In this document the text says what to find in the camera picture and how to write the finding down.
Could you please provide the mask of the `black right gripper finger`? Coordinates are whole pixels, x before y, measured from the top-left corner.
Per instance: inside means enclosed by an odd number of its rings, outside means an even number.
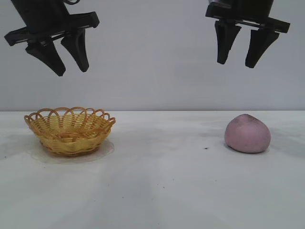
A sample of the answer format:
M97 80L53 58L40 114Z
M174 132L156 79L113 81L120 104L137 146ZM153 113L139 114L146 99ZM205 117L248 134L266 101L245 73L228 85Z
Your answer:
M270 30L251 30L250 44L245 59L248 68L254 68L264 52L279 37L279 33Z
M217 62L225 64L241 26L225 21L216 21L214 26L217 37Z

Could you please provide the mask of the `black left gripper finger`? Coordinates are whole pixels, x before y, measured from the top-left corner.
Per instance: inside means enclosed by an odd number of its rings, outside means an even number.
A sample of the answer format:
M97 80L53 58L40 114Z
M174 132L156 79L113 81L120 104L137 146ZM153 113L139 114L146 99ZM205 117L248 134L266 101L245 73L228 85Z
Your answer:
M52 38L28 42L26 52L47 65L58 76L63 76L66 68L58 55Z
M86 52L85 29L74 30L61 40L61 45L70 53L84 73L89 68Z

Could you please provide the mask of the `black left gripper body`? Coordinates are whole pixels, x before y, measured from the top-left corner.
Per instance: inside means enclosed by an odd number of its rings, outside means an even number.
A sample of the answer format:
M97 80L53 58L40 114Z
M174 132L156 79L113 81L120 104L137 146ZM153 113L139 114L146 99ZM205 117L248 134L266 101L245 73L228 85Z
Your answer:
M21 42L64 37L74 30L96 28L100 21L96 12L70 14L68 0L13 0L12 4L23 19L25 27L10 31L4 38L9 46Z

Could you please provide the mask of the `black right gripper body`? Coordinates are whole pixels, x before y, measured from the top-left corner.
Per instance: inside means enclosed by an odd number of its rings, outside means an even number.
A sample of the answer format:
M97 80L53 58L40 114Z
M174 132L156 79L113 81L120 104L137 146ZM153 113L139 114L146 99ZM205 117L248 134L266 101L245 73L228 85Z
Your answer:
M206 17L288 33L290 23L269 17L272 0L210 0Z

